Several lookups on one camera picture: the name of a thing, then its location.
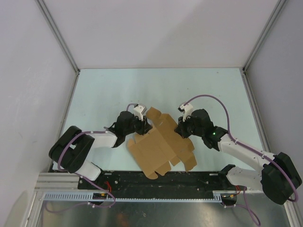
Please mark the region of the brown cardboard box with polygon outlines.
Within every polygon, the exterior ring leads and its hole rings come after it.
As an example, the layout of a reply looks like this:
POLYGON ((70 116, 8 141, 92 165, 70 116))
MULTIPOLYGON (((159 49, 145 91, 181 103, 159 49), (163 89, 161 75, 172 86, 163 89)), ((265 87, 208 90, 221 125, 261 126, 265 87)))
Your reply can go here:
POLYGON ((144 175, 155 180, 180 162, 186 172, 192 170, 197 165, 194 144, 175 132, 177 123, 173 118, 154 107, 147 111, 146 117, 152 121, 152 129, 145 135, 136 133, 127 142, 128 151, 144 175))

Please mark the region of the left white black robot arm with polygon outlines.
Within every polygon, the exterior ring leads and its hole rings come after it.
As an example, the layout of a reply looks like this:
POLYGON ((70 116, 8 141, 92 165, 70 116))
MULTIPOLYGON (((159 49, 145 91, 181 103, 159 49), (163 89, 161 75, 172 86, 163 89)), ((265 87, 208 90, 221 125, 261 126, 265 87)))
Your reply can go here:
POLYGON ((128 135, 145 135, 152 129, 146 116, 139 117, 129 111, 122 111, 117 120, 103 131, 82 131, 71 126, 56 141, 49 151, 49 158, 57 163, 60 171, 67 171, 88 179, 94 189, 101 188, 105 178, 103 170, 87 160, 92 148, 117 148, 128 135))

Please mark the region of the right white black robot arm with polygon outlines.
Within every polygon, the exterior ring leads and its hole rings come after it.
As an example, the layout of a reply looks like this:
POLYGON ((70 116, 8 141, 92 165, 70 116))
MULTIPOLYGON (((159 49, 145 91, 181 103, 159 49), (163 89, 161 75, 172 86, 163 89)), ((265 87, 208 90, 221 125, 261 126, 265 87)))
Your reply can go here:
POLYGON ((194 110, 191 105, 181 105, 183 114, 178 118, 175 132, 183 138, 200 137, 209 149, 229 154, 250 166, 251 170, 229 164, 219 172, 218 184, 224 190, 234 185, 247 186, 262 191, 271 201, 283 205, 290 200, 302 180, 291 158, 280 152, 275 155, 252 148, 233 140, 228 131, 215 126, 205 109, 194 110))

